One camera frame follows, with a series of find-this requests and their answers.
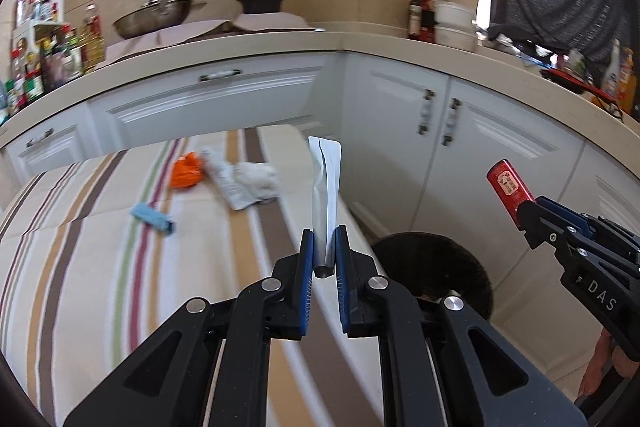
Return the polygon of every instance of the blue gripper pad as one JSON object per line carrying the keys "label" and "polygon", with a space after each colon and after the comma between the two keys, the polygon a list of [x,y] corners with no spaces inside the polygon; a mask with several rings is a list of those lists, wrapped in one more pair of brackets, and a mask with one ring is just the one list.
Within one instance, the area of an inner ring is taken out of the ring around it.
{"label": "blue gripper pad", "polygon": [[166,235],[174,233],[174,222],[166,214],[158,212],[146,203],[138,203],[131,209],[130,214]]}
{"label": "blue gripper pad", "polygon": [[338,286],[338,306],[340,310],[340,322],[342,333],[347,334],[351,326],[351,292],[347,276],[347,256],[350,255],[348,245],[343,244],[339,227],[334,230],[333,237],[335,245],[335,276]]}
{"label": "blue gripper pad", "polygon": [[556,203],[554,200],[550,200],[544,196],[537,197],[536,203],[543,208],[550,210],[554,214],[558,214],[558,216],[562,217],[562,219],[566,219],[569,223],[572,223],[572,225],[574,225],[574,227],[587,239],[591,239],[593,236],[593,232],[589,226],[589,221],[587,221],[584,216],[581,216],[570,208],[562,206],[562,204]]}
{"label": "blue gripper pad", "polygon": [[302,245],[300,246],[300,261],[303,263],[303,282],[300,287],[301,306],[300,306],[300,333],[304,337],[309,327],[309,312],[311,311],[311,279],[314,275],[314,233],[309,231],[306,235],[303,233]]}

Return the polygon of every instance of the cooking pot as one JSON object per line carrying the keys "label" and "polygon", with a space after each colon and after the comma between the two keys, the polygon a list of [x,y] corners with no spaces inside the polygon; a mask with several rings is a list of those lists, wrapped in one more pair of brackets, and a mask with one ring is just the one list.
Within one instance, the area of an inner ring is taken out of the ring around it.
{"label": "cooking pot", "polygon": [[238,0],[242,5],[242,13],[274,13],[280,11],[284,0]]}
{"label": "cooking pot", "polygon": [[119,36],[132,39],[182,24],[191,11],[191,0],[153,0],[113,23]]}

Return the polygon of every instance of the drawer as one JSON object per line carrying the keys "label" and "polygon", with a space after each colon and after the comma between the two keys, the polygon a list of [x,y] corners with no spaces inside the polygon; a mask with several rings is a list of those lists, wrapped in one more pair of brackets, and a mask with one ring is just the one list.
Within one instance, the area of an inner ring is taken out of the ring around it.
{"label": "drawer", "polygon": [[90,102],[106,152],[305,115],[328,54],[205,64],[155,76]]}
{"label": "drawer", "polygon": [[87,103],[52,116],[5,148],[21,183],[40,172],[102,154]]}

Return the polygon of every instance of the red cylindrical container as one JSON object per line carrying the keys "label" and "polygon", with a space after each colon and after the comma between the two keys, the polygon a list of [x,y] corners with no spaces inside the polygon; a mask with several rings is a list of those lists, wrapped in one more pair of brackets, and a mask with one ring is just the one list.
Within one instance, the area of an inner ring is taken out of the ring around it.
{"label": "red cylindrical container", "polygon": [[492,187],[507,209],[511,219],[513,219],[513,222],[518,229],[520,229],[516,215],[519,204],[527,200],[536,201],[536,198],[531,195],[527,186],[507,160],[500,160],[491,167],[489,172],[487,172],[486,178],[489,180],[489,183],[492,184]]}

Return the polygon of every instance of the wok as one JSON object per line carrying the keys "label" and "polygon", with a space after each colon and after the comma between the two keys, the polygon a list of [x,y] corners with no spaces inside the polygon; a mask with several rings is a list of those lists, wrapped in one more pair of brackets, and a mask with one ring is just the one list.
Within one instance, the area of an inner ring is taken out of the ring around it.
{"label": "wok", "polygon": [[139,10],[121,17],[113,27],[123,39],[182,24],[191,11],[191,0],[155,0]]}

